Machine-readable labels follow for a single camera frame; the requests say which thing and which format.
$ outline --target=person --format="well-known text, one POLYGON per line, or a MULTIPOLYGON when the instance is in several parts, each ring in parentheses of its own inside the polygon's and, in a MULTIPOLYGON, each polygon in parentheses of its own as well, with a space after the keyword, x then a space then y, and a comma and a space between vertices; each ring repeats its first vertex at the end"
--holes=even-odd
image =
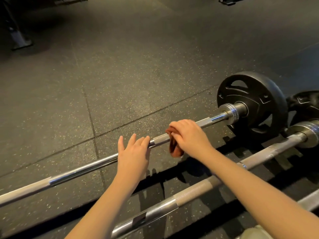
MULTIPOLYGON (((214 149, 194 121, 181 120, 170 126, 179 132, 172 135, 181 149, 221 179, 266 233, 275 239, 319 238, 318 217, 214 149)), ((136 140, 133 134, 125 148, 123 137, 119 138, 117 174, 112 184, 66 239, 110 238, 122 205, 147 170, 149 141, 149 136, 136 140)))

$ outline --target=chrome barbell shaft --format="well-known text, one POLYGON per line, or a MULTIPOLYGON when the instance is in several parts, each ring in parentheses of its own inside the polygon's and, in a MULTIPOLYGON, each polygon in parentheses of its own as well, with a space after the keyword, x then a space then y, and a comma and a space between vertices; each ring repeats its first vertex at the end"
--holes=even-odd
MULTIPOLYGON (((270 145, 252 156, 241 160, 237 164, 245 169, 252 169, 257 165, 274 158, 276 155, 284 152, 285 150, 306 141, 306 139, 307 136, 305 134, 297 132, 296 134, 287 137, 285 141, 270 145)), ((210 176, 209 178, 178 192, 168 199, 115 226, 111 238, 117 238, 138 230, 141 227, 154 222, 179 207, 193 201, 221 184, 222 182, 216 176, 210 176)))
MULTIPOLYGON (((196 123, 201 127, 205 128, 207 126, 213 125, 215 123, 218 123, 223 120, 227 120, 229 117, 232 117, 232 112, 236 112, 240 115, 245 115, 248 110, 246 106, 242 103, 236 103, 234 105, 230 104, 234 110, 229 111, 221 111, 221 113, 215 117, 208 117, 203 120, 197 121, 196 123)), ((148 147, 154 148, 157 146, 160 146, 164 143, 167 143, 170 141, 168 134, 163 134, 158 137, 153 138, 148 147)), ((8 205, 10 203, 13 203, 15 201, 21 200, 25 197, 34 195, 36 193, 39 193, 43 190, 49 189, 51 187, 54 187, 56 185, 65 183, 69 180, 72 180, 74 178, 80 177, 84 174, 90 173, 92 171, 98 170, 100 168, 103 168, 107 165, 110 165, 112 163, 117 162, 118 153, 115 153, 113 155, 110 155, 108 157, 99 159, 97 161, 93 161, 89 164, 83 165, 81 167, 78 167, 76 169, 70 170, 68 172, 59 174, 57 176, 48 177, 46 179, 40 180, 38 182, 35 182, 33 184, 24 186, 22 188, 13 190, 11 192, 8 192, 6 194, 0 195, 0 207, 3 207, 5 205, 8 205)))

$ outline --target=black weight plate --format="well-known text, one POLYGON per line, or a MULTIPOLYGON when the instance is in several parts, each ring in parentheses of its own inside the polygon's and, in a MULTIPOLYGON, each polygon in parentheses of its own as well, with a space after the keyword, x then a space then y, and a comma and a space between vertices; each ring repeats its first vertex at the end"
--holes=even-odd
POLYGON ((240 72, 227 77, 219 86, 218 107, 225 103, 243 102, 248 107, 246 117, 231 125, 235 135, 266 141, 279 135, 286 127, 288 105, 278 86, 269 78, 255 72, 240 72), (233 84, 243 82, 246 87, 233 84), (269 125, 262 124, 269 120, 269 125))
POLYGON ((288 110, 296 111, 290 125, 302 121, 319 120, 319 91, 300 92, 287 98, 288 110))

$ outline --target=speckled rubber flooring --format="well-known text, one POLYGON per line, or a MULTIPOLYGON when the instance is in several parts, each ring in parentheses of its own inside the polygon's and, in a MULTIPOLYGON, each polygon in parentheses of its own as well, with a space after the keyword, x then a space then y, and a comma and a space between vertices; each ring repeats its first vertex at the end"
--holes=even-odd
MULTIPOLYGON (((0 193, 113 154, 120 135, 157 136, 172 120, 215 114, 218 85, 238 71, 266 73, 286 95, 319 89, 318 8, 319 0, 89 0, 26 13, 33 47, 12 52, 0 33, 0 193)), ((223 124, 206 132, 233 160, 254 152, 226 143, 234 135, 223 124)), ((300 199, 319 185, 311 166, 287 160, 293 154, 254 172, 300 199)), ((64 238, 115 172, 113 164, 1 208, 2 236, 64 238)), ((193 160, 155 148, 119 221, 205 177, 193 160)), ((232 239, 254 224, 221 187, 128 238, 232 239)))

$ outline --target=red cloth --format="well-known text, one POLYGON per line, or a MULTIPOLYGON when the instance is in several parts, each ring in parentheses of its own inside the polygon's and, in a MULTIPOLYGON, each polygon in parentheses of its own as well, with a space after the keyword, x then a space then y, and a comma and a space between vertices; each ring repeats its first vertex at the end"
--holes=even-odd
POLYGON ((183 156, 184 151, 180 148, 175 138, 172 136, 172 132, 175 134, 180 134, 175 128, 170 126, 165 130, 165 132, 169 135, 170 143, 169 143, 169 152, 173 158, 178 158, 183 156))

